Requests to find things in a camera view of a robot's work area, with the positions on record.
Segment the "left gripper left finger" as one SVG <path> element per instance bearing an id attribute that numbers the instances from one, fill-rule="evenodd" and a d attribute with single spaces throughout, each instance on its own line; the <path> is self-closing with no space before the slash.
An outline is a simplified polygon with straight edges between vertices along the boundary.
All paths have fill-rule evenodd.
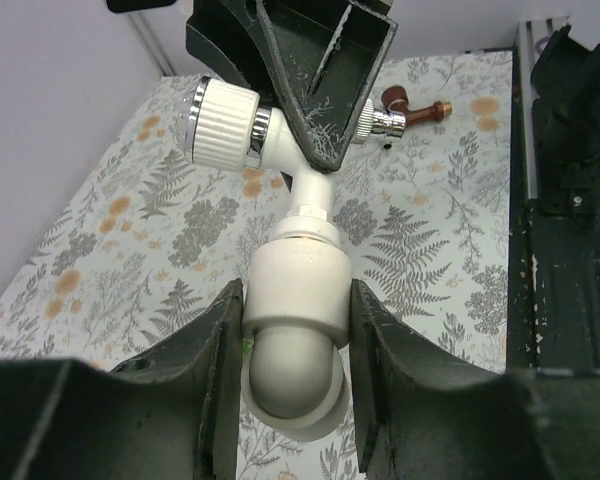
<path id="1" fill-rule="evenodd" d="M 103 371 L 73 358 L 0 360 L 0 479 L 231 479 L 243 285 Z"/>

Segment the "white chrome faucet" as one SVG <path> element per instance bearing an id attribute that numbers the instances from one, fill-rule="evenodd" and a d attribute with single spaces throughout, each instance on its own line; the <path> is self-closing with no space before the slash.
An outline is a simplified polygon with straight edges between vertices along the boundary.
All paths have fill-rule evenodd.
<path id="1" fill-rule="evenodd" d="M 284 113 L 256 92 L 203 76 L 180 103 L 175 135 L 196 165 L 228 172 L 276 170 L 291 177 L 291 203 L 274 237 L 309 238 L 340 247 L 331 223 L 334 176 L 306 160 Z"/>

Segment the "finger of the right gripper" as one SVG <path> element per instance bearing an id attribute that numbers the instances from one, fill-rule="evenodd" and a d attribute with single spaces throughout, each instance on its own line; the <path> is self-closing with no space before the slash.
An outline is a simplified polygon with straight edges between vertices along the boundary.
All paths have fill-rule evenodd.
<path id="1" fill-rule="evenodd" d="M 275 96 L 309 164 L 338 171 L 397 31 L 390 1 L 257 1 Z"/>
<path id="2" fill-rule="evenodd" d="M 255 43 L 221 1 L 193 2 L 185 48 L 220 79 L 255 91 L 266 105 L 280 107 Z"/>

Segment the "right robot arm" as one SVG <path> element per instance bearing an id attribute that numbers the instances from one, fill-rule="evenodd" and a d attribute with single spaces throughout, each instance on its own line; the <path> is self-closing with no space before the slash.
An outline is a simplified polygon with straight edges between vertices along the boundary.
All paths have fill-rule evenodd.
<path id="1" fill-rule="evenodd" d="M 397 26 L 379 1 L 197 1 L 186 49 L 213 71 L 189 95 L 180 140 L 192 160 L 226 171 L 259 168 L 273 131 L 311 170 L 337 172 L 349 146 L 371 136 L 399 138 L 415 118 L 370 100 Z M 584 145 L 561 155 L 600 156 L 600 39 L 577 24 L 554 33 L 531 72 L 549 113 L 541 150 L 562 140 Z"/>

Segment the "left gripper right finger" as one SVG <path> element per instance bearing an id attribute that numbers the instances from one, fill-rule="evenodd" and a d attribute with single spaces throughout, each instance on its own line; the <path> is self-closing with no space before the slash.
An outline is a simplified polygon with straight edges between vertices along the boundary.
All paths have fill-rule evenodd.
<path id="1" fill-rule="evenodd" d="M 490 372 L 397 320 L 361 280 L 349 318 L 367 478 L 600 479 L 600 370 Z"/>

